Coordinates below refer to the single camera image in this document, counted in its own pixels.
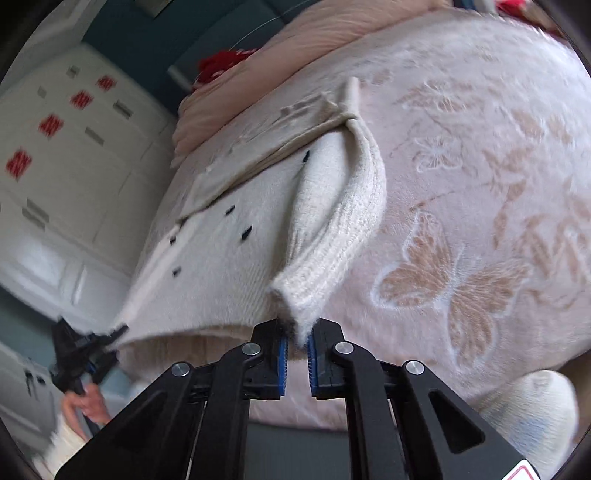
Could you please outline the person left hand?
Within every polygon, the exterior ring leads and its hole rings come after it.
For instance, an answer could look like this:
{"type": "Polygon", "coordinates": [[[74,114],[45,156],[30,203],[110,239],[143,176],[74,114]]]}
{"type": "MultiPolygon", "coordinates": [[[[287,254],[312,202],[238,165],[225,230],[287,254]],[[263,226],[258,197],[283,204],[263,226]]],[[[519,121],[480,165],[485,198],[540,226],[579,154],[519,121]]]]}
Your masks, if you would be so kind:
{"type": "Polygon", "coordinates": [[[61,412],[68,427],[84,441],[89,437],[79,421],[80,415],[99,426],[104,426],[111,420],[100,387],[95,383],[88,383],[82,395],[73,391],[66,392],[61,400],[61,412]]]}

